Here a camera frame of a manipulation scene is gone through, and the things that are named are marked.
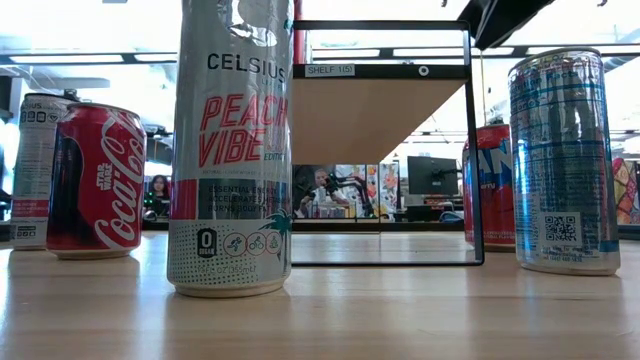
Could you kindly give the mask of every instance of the ceiling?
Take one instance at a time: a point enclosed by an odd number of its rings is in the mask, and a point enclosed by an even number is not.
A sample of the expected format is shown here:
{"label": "ceiling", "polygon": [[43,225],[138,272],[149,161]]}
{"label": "ceiling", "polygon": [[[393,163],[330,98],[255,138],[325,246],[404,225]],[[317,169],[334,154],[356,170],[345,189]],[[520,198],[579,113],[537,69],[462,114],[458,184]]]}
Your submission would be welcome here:
{"label": "ceiling", "polygon": [[[466,0],[449,0],[446,7],[436,0],[304,0],[305,19],[414,19],[453,20]],[[640,27],[637,0],[556,0],[529,24],[517,31],[504,46],[518,44],[593,44],[624,41]],[[0,54],[147,52],[178,49],[180,0],[128,0],[125,4],[103,4],[101,0],[0,0]],[[319,48],[381,46],[458,45],[459,35],[441,32],[323,31],[312,34]],[[474,61],[476,117],[508,97],[506,76],[517,59]],[[139,113],[147,124],[173,128],[175,64],[92,66],[5,66],[0,75],[22,77],[31,89],[59,91],[75,87],[84,99],[105,102]],[[640,82],[640,63],[634,60],[607,74],[611,128],[636,129],[640,124],[640,100],[627,91]],[[458,91],[419,131],[455,131],[466,128],[465,97]],[[435,136],[440,145],[433,152],[458,153],[464,135]],[[412,142],[425,136],[410,137]],[[424,145],[401,144],[396,152],[419,152]]]}

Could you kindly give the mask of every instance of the barcode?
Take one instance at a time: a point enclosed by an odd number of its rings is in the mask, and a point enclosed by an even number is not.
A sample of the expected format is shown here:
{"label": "barcode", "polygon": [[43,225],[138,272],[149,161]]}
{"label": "barcode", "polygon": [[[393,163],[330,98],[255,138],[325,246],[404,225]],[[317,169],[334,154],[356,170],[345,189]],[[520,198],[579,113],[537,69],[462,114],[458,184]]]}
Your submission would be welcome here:
{"label": "barcode", "polygon": [[580,213],[541,213],[540,240],[545,246],[582,246]]}

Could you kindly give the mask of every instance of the blue can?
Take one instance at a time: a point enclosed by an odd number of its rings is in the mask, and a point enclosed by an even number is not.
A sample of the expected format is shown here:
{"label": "blue can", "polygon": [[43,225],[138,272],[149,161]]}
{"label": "blue can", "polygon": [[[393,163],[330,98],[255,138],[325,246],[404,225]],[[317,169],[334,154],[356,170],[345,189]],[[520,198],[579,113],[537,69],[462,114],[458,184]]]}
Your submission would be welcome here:
{"label": "blue can", "polygon": [[609,275],[620,267],[604,71],[592,48],[509,72],[516,254],[528,269]]}

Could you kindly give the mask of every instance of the silver can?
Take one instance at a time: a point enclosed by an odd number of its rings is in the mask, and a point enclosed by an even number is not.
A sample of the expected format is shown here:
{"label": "silver can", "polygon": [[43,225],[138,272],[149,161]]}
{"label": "silver can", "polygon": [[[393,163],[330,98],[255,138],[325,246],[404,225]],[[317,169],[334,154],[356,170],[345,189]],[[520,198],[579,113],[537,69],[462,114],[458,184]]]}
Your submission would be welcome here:
{"label": "silver can", "polygon": [[183,1],[169,281],[202,297],[291,271],[293,0]]}
{"label": "silver can", "polygon": [[22,101],[11,204],[10,236],[16,250],[45,249],[56,124],[73,102],[38,93]]}
{"label": "silver can", "polygon": [[600,54],[565,48],[509,72],[516,253],[528,269],[620,267]]}

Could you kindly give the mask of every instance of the can lid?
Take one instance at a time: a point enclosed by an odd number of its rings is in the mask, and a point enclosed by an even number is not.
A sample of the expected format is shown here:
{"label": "can lid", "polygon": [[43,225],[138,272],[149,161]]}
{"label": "can lid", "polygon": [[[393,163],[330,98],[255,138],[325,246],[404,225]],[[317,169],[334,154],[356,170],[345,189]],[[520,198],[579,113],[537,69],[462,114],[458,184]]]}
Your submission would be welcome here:
{"label": "can lid", "polygon": [[68,100],[68,101],[72,101],[75,102],[75,100],[73,99],[69,99],[66,98],[62,95],[56,95],[56,94],[49,94],[49,93],[28,93],[24,96],[24,98],[28,98],[28,97],[32,97],[32,96],[44,96],[44,97],[53,97],[53,98],[57,98],[57,99],[64,99],[64,100]]}
{"label": "can lid", "polygon": [[486,128],[490,128],[490,127],[501,127],[501,126],[509,127],[509,124],[489,124],[489,125],[485,125],[485,126],[481,126],[479,128],[476,128],[476,130],[486,129]]}
{"label": "can lid", "polygon": [[566,46],[563,48],[558,48],[558,49],[553,49],[553,50],[549,50],[549,51],[543,51],[540,54],[535,54],[532,56],[529,56],[526,59],[522,59],[520,61],[518,61],[515,65],[513,65],[513,67],[511,69],[509,69],[509,74],[511,74],[511,72],[517,68],[520,67],[522,64],[528,63],[529,61],[533,61],[535,59],[541,58],[541,57],[545,57],[548,55],[552,55],[552,54],[557,54],[557,53],[564,53],[564,52],[572,52],[572,51],[583,51],[583,52],[591,52],[594,53],[598,56],[600,56],[600,51],[589,47],[589,46]]}
{"label": "can lid", "polygon": [[67,105],[67,110],[71,110],[72,108],[76,108],[76,107],[97,107],[97,108],[103,108],[103,109],[124,111],[124,112],[129,113],[129,114],[137,117],[138,119],[140,119],[140,116],[138,114],[134,113],[131,110],[119,108],[119,107],[113,106],[113,105],[100,104],[100,103],[75,102],[75,103]]}

